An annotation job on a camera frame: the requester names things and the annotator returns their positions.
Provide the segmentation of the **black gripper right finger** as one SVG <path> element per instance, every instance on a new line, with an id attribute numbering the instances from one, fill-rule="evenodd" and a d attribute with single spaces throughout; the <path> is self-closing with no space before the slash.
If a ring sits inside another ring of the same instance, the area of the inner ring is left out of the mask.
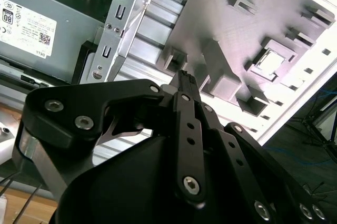
<path id="1" fill-rule="evenodd" d="M 229 223 L 329 223 L 318 201 L 240 125 L 221 125 L 203 103 L 194 76 L 188 81 L 201 121 L 202 141 L 211 149 L 211 182 Z"/>

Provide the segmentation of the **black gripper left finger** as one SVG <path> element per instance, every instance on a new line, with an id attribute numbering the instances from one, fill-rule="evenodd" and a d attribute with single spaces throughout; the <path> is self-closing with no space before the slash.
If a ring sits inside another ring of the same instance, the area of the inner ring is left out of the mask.
<path id="1" fill-rule="evenodd" d="M 60 202 L 80 175 L 152 137 L 193 137 L 203 146 L 189 75 L 179 70 L 168 90 L 148 79 L 36 89 L 26 97 L 15 149 Z M 182 165 L 177 174 L 186 201 L 204 205 L 201 168 Z"/>

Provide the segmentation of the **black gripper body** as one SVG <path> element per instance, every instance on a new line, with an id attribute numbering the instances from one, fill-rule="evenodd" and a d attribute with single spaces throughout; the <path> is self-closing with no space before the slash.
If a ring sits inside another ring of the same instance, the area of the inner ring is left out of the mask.
<path id="1" fill-rule="evenodd" d="M 76 178 L 51 223 L 256 223 L 225 164 L 193 137 L 152 137 Z M 204 207 L 186 201 L 182 165 L 200 167 Z"/>

